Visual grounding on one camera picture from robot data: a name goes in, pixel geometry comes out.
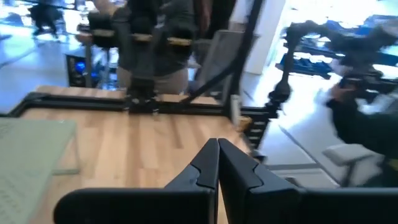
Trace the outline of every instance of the white pillar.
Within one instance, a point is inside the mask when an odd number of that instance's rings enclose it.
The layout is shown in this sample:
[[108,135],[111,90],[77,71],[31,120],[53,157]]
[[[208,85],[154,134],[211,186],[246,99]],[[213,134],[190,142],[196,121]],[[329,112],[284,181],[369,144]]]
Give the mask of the white pillar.
[[[244,22],[248,2],[253,0],[237,0],[232,22]],[[245,72],[262,74],[265,65],[271,62],[271,55],[282,30],[283,12],[287,9],[287,0],[265,0],[262,6],[255,33],[259,36],[246,61]]]

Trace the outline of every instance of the black metal frame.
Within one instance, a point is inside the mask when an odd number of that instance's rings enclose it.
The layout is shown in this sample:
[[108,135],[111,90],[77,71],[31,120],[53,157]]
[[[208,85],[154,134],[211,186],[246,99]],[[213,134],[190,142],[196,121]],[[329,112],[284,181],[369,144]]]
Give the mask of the black metal frame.
[[[255,0],[252,5],[246,30],[241,42],[238,54],[230,66],[225,68],[219,75],[199,88],[192,95],[179,102],[155,101],[156,111],[163,114],[194,114],[210,116],[226,116],[231,119],[231,95],[239,92],[239,81],[244,68],[244,63],[249,54],[253,32],[256,27],[261,6],[264,0]],[[229,97],[223,105],[204,105],[192,103],[194,99],[204,92],[222,82],[227,76],[233,75],[231,86],[228,88]],[[130,99],[94,98],[84,96],[62,96],[46,93],[29,93],[12,111],[8,114],[0,114],[0,117],[18,118],[31,108],[52,108],[70,110],[98,110],[98,111],[129,111],[130,113],[143,113],[142,108],[131,104]],[[257,149],[269,119],[277,117],[278,106],[267,106],[263,108],[243,107],[242,116],[252,118],[251,127],[245,132],[249,139],[249,147]]]

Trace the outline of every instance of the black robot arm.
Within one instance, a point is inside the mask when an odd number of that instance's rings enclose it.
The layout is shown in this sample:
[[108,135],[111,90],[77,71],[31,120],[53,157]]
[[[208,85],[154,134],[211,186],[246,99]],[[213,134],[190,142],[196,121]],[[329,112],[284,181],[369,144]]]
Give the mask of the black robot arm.
[[[355,98],[365,98],[370,102],[378,93],[390,93],[398,85],[396,80],[383,79],[382,73],[373,68],[378,51],[383,47],[392,45],[398,39],[395,35],[391,35],[381,27],[376,27],[366,37],[353,37],[330,30],[326,26],[318,25],[313,21],[306,21],[300,24],[292,24],[287,28],[288,51],[284,71],[282,79],[269,95],[270,101],[281,104],[289,98],[288,80],[294,65],[294,51],[301,38],[311,33],[329,38],[330,42],[327,47],[334,52],[345,55],[341,64],[352,69],[346,74],[340,74],[343,76],[340,85],[342,87],[354,85],[357,89]],[[368,93],[367,90],[375,90],[377,93],[376,95]]]

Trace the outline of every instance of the cutting mat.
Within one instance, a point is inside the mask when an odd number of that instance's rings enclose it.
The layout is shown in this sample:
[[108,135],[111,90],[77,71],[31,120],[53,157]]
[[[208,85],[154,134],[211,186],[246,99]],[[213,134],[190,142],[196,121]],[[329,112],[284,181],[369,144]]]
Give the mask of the cutting mat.
[[0,118],[0,220],[25,224],[75,135],[73,121]]

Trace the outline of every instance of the blue light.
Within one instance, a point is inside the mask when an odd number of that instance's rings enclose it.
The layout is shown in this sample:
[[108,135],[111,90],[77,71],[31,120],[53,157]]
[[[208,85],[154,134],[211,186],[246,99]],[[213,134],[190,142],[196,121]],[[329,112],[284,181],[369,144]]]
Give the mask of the blue light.
[[78,73],[83,73],[83,71],[85,70],[85,68],[86,68],[86,63],[84,63],[84,62],[77,62],[77,63],[75,64],[75,70],[76,70]]
[[[86,63],[85,62],[77,62],[75,64],[75,70],[76,72],[83,74],[83,72],[85,71],[86,68]],[[92,72],[91,73],[91,77],[98,77],[98,74],[96,72]]]

